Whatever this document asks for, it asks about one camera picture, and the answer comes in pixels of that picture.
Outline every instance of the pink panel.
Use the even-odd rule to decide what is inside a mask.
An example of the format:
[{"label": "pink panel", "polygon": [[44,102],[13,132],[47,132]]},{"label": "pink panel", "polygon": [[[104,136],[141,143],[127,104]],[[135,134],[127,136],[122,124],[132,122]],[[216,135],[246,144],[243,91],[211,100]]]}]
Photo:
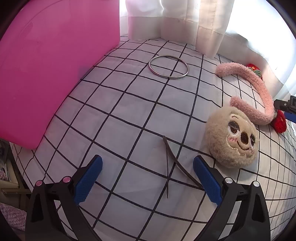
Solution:
[{"label": "pink panel", "polygon": [[0,41],[0,137],[36,148],[65,97],[119,40],[119,0],[31,0]]}]

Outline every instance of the silver screw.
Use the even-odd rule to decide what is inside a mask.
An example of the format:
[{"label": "silver screw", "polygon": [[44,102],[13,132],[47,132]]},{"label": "silver screw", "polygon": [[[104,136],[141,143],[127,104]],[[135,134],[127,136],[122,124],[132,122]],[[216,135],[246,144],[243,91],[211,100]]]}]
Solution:
[{"label": "silver screw", "polygon": [[38,181],[35,183],[35,185],[36,185],[36,186],[41,186],[42,183],[43,183],[42,180],[38,180]]},{"label": "silver screw", "polygon": [[254,185],[255,187],[259,187],[259,186],[260,186],[260,183],[257,182],[257,181],[254,181],[254,182],[253,182],[253,185]]},{"label": "silver screw", "polygon": [[232,178],[230,178],[230,177],[227,177],[227,178],[225,178],[225,182],[227,182],[227,183],[232,183],[232,182],[233,182],[233,180],[232,180]]},{"label": "silver screw", "polygon": [[68,183],[71,180],[71,177],[66,176],[63,178],[63,182]]}]

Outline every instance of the pink fuzzy headband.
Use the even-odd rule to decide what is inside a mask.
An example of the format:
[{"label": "pink fuzzy headband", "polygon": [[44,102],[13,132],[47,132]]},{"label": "pink fuzzy headband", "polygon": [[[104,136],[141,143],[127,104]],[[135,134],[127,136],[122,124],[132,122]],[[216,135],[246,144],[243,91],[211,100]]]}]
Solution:
[{"label": "pink fuzzy headband", "polygon": [[230,106],[240,109],[251,122],[257,125],[267,125],[275,118],[274,102],[264,82],[246,66],[238,63],[220,64],[216,68],[216,75],[224,77],[237,74],[250,82],[259,93],[265,107],[265,113],[260,112],[237,96],[230,99]]}]

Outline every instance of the metal ring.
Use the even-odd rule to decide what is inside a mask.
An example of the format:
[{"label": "metal ring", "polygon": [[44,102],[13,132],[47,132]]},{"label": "metal ring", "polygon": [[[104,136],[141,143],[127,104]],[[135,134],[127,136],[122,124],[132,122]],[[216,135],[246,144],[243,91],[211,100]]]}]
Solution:
[{"label": "metal ring", "polygon": [[[160,57],[169,57],[169,58],[173,58],[173,59],[176,59],[176,60],[180,60],[187,67],[186,73],[185,74],[182,74],[182,75],[179,75],[179,76],[167,76],[167,75],[163,75],[163,74],[157,73],[154,69],[152,69],[151,62],[153,60],[157,59],[157,58],[160,58]],[[179,79],[179,78],[182,78],[182,77],[186,76],[188,74],[188,72],[189,72],[189,66],[188,66],[188,64],[184,60],[182,60],[182,59],[180,59],[178,57],[172,56],[172,55],[158,55],[158,56],[153,57],[149,61],[149,69],[151,70],[152,73],[154,73],[154,74],[156,74],[158,76],[161,76],[161,77],[164,77],[164,78],[170,78],[170,79]]]}]

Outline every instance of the sloth face plush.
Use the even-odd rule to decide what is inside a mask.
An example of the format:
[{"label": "sloth face plush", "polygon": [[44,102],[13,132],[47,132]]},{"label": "sloth face plush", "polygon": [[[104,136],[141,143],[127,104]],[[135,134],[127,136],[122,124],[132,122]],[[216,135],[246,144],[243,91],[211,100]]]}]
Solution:
[{"label": "sloth face plush", "polygon": [[213,157],[226,167],[250,165],[258,154],[257,130],[235,107],[222,107],[209,117],[205,138]]}]

